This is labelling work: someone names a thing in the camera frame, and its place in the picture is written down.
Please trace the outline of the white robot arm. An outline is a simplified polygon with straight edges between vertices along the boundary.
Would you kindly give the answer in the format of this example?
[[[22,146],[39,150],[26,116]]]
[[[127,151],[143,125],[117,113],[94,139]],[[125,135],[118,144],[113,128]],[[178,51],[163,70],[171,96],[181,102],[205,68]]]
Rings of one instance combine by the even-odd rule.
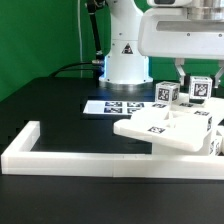
[[[148,82],[150,57],[173,58],[181,76],[186,59],[217,60],[224,76],[224,0],[106,0],[111,14],[111,48],[102,80],[112,85]]]

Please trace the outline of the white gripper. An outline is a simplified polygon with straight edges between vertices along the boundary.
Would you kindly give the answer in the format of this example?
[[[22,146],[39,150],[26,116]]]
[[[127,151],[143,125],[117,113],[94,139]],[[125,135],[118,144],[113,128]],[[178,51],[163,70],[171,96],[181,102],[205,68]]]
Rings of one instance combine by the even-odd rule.
[[[181,85],[186,58],[220,60],[214,76],[224,74],[224,0],[147,0],[140,23],[138,49],[144,56],[176,58]]]

